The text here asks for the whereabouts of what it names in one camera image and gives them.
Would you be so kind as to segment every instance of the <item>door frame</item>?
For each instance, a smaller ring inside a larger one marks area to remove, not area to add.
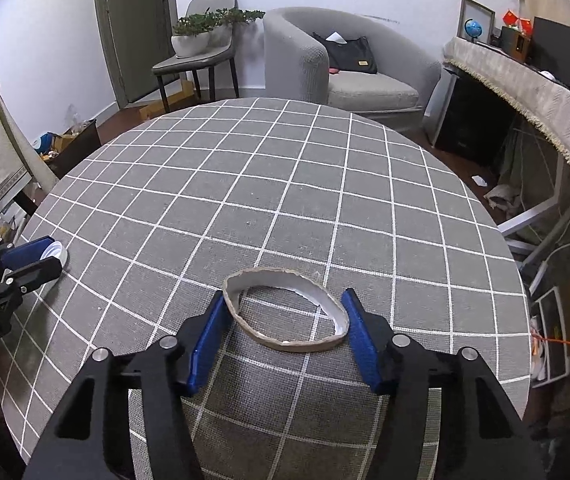
[[[165,11],[168,12],[170,20],[173,20],[173,16],[176,15],[176,0],[166,1],[167,9]],[[121,76],[118,56],[116,56],[116,47],[114,46],[112,27],[110,25],[110,14],[107,10],[107,0],[94,0],[94,7],[96,8],[96,19],[98,21],[98,34],[101,38],[105,64],[107,65],[107,72],[114,89],[116,104],[121,109],[126,108],[130,102],[125,92],[125,83]]]

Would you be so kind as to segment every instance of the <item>bolt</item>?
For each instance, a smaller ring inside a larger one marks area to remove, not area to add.
[[[396,346],[399,346],[400,348],[408,346],[410,342],[411,339],[409,339],[408,336],[406,336],[405,334],[396,334],[392,338],[392,343],[394,343]]]
[[[92,359],[98,362],[105,361],[109,354],[110,351],[107,348],[97,348],[92,352]]]
[[[161,348],[165,348],[167,350],[169,348],[174,348],[178,344],[178,341],[173,335],[166,335],[158,342],[158,344],[161,345]]]
[[[473,348],[469,348],[469,346],[463,348],[460,353],[468,361],[473,361],[478,357],[478,352]]]

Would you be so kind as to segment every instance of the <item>gray checkered tablecloth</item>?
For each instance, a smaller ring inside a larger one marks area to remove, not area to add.
[[[26,460],[92,349],[146,348],[252,266],[297,269],[337,297],[352,286],[427,348],[479,349],[524,411],[526,298],[505,241],[436,158],[354,114],[260,98],[141,124],[59,182],[24,232],[44,235],[67,246],[64,275],[46,298],[25,298],[0,341],[2,406]],[[289,292],[254,290],[242,309],[287,340],[333,331]],[[140,392],[130,399],[137,472],[149,478]],[[346,342],[277,352],[234,327],[184,406],[208,479],[360,479],[385,403]],[[430,406],[421,478],[433,472],[439,391]]]

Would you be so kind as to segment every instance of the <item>door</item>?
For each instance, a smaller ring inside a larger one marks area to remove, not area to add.
[[[155,91],[152,66],[172,55],[168,0],[96,0],[107,68],[121,108]]]

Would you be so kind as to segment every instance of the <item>gray chair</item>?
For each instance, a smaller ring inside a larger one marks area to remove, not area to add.
[[[192,0],[187,7],[185,16],[190,14],[202,14],[208,9],[214,11],[216,9],[235,9],[238,8],[236,0]],[[236,64],[234,62],[234,55],[236,54],[236,43],[234,37],[234,30],[230,28],[228,34],[223,34],[222,37],[212,35],[216,41],[214,44],[210,43],[207,51],[202,54],[191,57],[176,57],[172,56],[165,61],[155,64],[152,67],[152,73],[158,80],[158,90],[163,100],[165,112],[169,112],[169,104],[167,102],[167,95],[165,94],[165,84],[163,83],[163,76],[167,74],[177,74],[181,72],[191,71],[194,79],[194,86],[196,88],[196,95],[201,100],[201,85],[199,77],[196,73],[197,70],[202,68],[209,68],[209,100],[216,101],[216,84],[214,81],[214,66],[222,61],[229,60],[229,67],[232,71],[232,83],[234,84],[234,91],[236,97],[238,95],[238,78],[236,77]]]
[[[327,104],[406,129],[420,124],[440,79],[440,62],[382,23],[315,7],[270,10],[265,27],[265,91],[268,97]],[[377,74],[329,73],[323,38],[365,36]]]

